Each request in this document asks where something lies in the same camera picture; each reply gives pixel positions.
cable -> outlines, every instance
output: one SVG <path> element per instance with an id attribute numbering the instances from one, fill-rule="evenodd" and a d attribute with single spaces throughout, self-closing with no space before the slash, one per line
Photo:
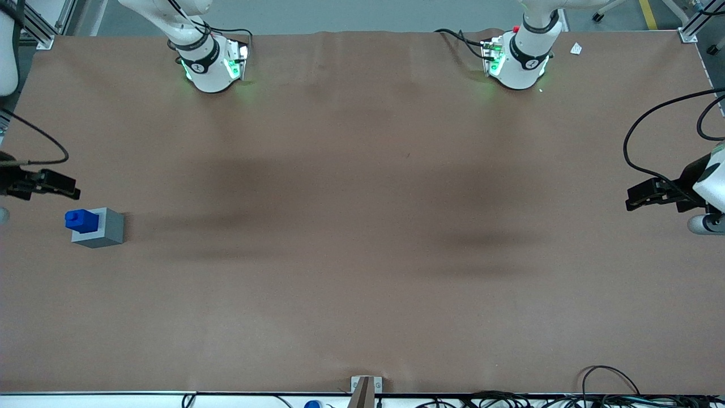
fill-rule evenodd
<path id="1" fill-rule="evenodd" d="M 590 374 L 592 374 L 594 371 L 596 371 L 600 368 L 603 368 L 605 370 L 614 371 L 614 372 L 618 373 L 619 375 L 621 375 L 622 377 L 626 378 L 627 381 L 629 381 L 629 383 L 631 384 L 632 388 L 634 388 L 634 392 L 636 392 L 637 395 L 642 395 L 642 393 L 639 392 L 639 388 L 637 387 L 637 384 L 635 384 L 634 381 L 632 381 L 632 379 L 627 376 L 627 374 L 624 374 L 622 371 L 617 370 L 616 368 L 608 366 L 608 365 L 595 365 L 595 366 L 592 366 L 591 368 L 589 368 L 589 371 L 587 371 L 587 373 L 584 374 L 584 377 L 581 379 L 581 395 L 582 396 L 587 395 L 587 390 L 586 390 L 587 377 L 589 377 Z"/>
<path id="2" fill-rule="evenodd" d="M 706 15 L 708 17 L 717 17 L 719 15 L 725 15 L 725 11 L 722 11 L 722 12 L 707 12 L 705 10 L 702 10 L 702 11 L 699 11 L 698 13 L 701 14 L 701 15 Z"/>
<path id="3" fill-rule="evenodd" d="M 245 45 L 249 45 L 249 46 L 252 45 L 252 37 L 254 36 L 254 34 L 252 34 L 252 32 L 249 31 L 249 30 L 247 30 L 246 28 L 232 28 L 232 29 L 229 29 L 229 28 L 216 28 L 216 27 L 212 27 L 211 25 L 209 25 L 209 23 L 207 23 L 206 21 L 204 21 L 204 24 L 199 24 L 196 21 L 193 21 L 183 11 L 183 9 L 181 9 L 181 6 L 179 6 L 179 3 L 177 3 L 176 0 L 167 0 L 167 1 L 171 5 L 171 7 L 173 7 L 173 9 L 176 10 L 176 12 L 181 15 L 181 17 L 186 18 L 191 24 L 194 24 L 196 30 L 199 31 L 200 33 L 203 33 L 203 32 L 199 29 L 199 27 L 207 28 L 210 31 L 215 32 L 217 34 L 222 34 L 222 33 L 237 33 L 237 32 L 240 32 L 241 31 L 241 32 L 247 33 L 249 35 L 249 44 L 245 44 Z"/>
<path id="4" fill-rule="evenodd" d="M 435 30 L 434 32 L 435 33 L 445 33 L 445 34 L 450 34 L 451 36 L 454 36 L 458 41 L 462 41 L 465 44 L 465 46 L 468 47 L 468 50 L 471 51 L 471 53 L 473 55 L 476 55 L 478 58 L 481 58 L 482 60 L 486 60 L 486 61 L 494 60 L 493 57 L 487 57 L 485 55 L 482 55 L 482 54 L 479 54 L 478 52 L 476 52 L 476 50 L 473 49 L 472 45 L 481 46 L 481 43 L 480 42 L 477 43 L 475 41 L 472 41 L 472 40 L 469 40 L 468 38 L 466 38 L 465 35 L 463 35 L 463 30 L 459 30 L 458 34 L 454 33 L 453 31 L 451 31 L 447 28 L 440 28 L 438 30 Z"/>
<path id="5" fill-rule="evenodd" d="M 292 404 L 290 404 L 289 402 L 287 402 L 286 399 L 280 397 L 279 395 L 275 395 L 274 397 L 277 398 L 278 400 L 282 401 L 287 406 L 287 408 L 294 408 L 292 406 Z"/>
<path id="6" fill-rule="evenodd" d="M 53 136 L 47 134 L 43 129 L 33 125 L 32 123 L 28 122 L 27 120 L 21 118 L 18 115 L 15 115 L 13 112 L 10 112 L 9 110 L 2 108 L 1 109 L 6 114 L 12 116 L 15 119 L 18 119 L 19 121 L 23 122 L 26 126 L 30 127 L 34 131 L 37 131 L 38 133 L 45 136 L 48 140 L 53 142 L 61 152 L 63 152 L 63 158 L 59 160 L 40 160 L 40 161 L 32 161 L 32 160 L 16 160 L 16 161 L 4 161 L 0 162 L 0 167 L 14 167 L 14 166 L 37 166 L 37 165 L 46 165 L 46 164 L 60 164 L 65 163 L 68 161 L 68 158 L 70 155 L 68 154 L 68 151 L 63 147 L 62 144 L 60 144 Z"/>
<path id="7" fill-rule="evenodd" d="M 712 110 L 713 107 L 715 107 L 715 105 L 717 105 L 718 103 L 720 103 L 723 100 L 725 100 L 725 94 L 721 97 L 715 98 L 714 101 L 710 102 L 710 104 L 700 114 L 700 117 L 697 118 L 697 134 L 699 134 L 700 137 L 702 137 L 705 140 L 709 140 L 711 142 L 720 142 L 721 140 L 725 140 L 725 137 L 712 137 L 712 136 L 706 135 L 705 132 L 703 132 L 703 120 L 705 120 L 705 116 L 708 115 L 710 110 Z"/>
<path id="8" fill-rule="evenodd" d="M 684 101 L 684 100 L 687 100 L 687 99 L 691 99 L 691 98 L 695 98 L 695 97 L 701 97 L 702 95 L 709 95 L 709 94 L 723 92 L 723 91 L 725 91 L 725 88 L 715 88 L 715 89 L 709 89 L 707 91 L 700 91 L 700 92 L 695 92 L 695 93 L 692 93 L 692 94 L 687 94 L 687 95 L 684 95 L 682 97 L 677 97 L 677 98 L 674 98 L 674 99 L 670 99 L 669 101 L 662 102 L 659 105 L 653 107 L 652 109 L 649 109 L 647 112 L 643 113 L 634 122 L 634 124 L 631 126 L 631 128 L 629 128 L 629 131 L 627 132 L 627 135 L 624 137 L 624 144 L 623 144 L 623 147 L 622 147 L 622 151 L 624 153 L 624 161 L 626 161 L 627 165 L 629 167 L 632 167 L 634 170 L 641 171 L 642 173 L 649 174 L 651 176 L 654 176 L 654 177 L 657 177 L 657 178 L 661 179 L 662 181 L 664 181 L 665 183 L 667 183 L 670 187 L 672 187 L 673 189 L 675 189 L 678 193 L 680 193 L 682 196 L 686 197 L 688 200 L 690 200 L 690 201 L 692 201 L 694 203 L 701 203 L 702 200 L 696 200 L 693 196 L 691 196 L 690 194 L 686 193 L 677 184 L 675 184 L 674 181 L 668 179 L 663 174 L 660 174 L 660 173 L 658 173 L 656 171 L 652 171 L 652 170 L 650 170 L 648 168 L 644 168 L 644 167 L 641 167 L 641 166 L 638 166 L 638 165 L 634 164 L 629 159 L 629 139 L 631 138 L 631 136 L 634 133 L 634 130 L 637 128 L 637 126 L 647 116 L 649 116 L 651 113 L 655 112 L 656 110 L 659 110 L 659 109 L 661 109 L 661 108 L 663 108 L 665 106 L 672 105 L 673 103 L 677 103 L 677 102 Z"/>
<path id="9" fill-rule="evenodd" d="M 191 405 L 194 403 L 194 400 L 196 399 L 196 394 L 186 394 L 181 399 L 181 408 L 191 408 Z"/>
<path id="10" fill-rule="evenodd" d="M 451 404 L 450 402 L 446 402 L 443 400 L 440 400 L 438 398 L 434 398 L 431 402 L 426 402 L 425 404 L 420 404 L 416 408 L 426 408 L 428 405 L 435 404 L 436 407 L 440 407 L 441 405 L 444 405 L 448 408 L 458 408 L 455 405 Z"/>

brown paper surface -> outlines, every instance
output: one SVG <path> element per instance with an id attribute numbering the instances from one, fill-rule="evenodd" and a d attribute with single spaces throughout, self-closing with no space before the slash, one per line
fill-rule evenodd
<path id="1" fill-rule="evenodd" d="M 576 391 L 610 364 L 646 393 L 722 392 L 723 241 L 687 231 L 694 211 L 624 206 L 649 178 L 626 130 L 709 87 L 674 32 L 564 33 L 525 91 L 450 37 L 318 33 L 255 37 L 246 81 L 203 94 L 165 41 L 36 55 L 17 113 L 68 148 L 53 169 L 83 194 L 4 201 L 1 390 L 334 391 L 362 373 Z M 653 115 L 632 159 L 677 177 L 712 147 L 710 100 Z M 3 150 L 58 155 L 19 123 Z M 70 243 L 64 212 L 103 206 L 128 241 Z"/>

blue block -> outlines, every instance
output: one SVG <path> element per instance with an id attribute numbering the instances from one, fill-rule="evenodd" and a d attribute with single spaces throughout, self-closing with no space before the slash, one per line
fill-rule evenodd
<path id="1" fill-rule="evenodd" d="M 65 227 L 86 234 L 98 231 L 99 216 L 86 210 L 73 210 L 65 213 Z"/>

gray cube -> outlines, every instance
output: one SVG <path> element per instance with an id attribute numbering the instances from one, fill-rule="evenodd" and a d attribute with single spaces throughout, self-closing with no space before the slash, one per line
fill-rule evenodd
<path id="1" fill-rule="evenodd" d="M 123 244 L 124 218 L 122 214 L 110 210 L 107 207 L 88 211 L 98 214 L 98 230 L 85 234 L 73 231 L 70 236 L 70 242 L 75 242 L 88 248 L 103 248 Z"/>

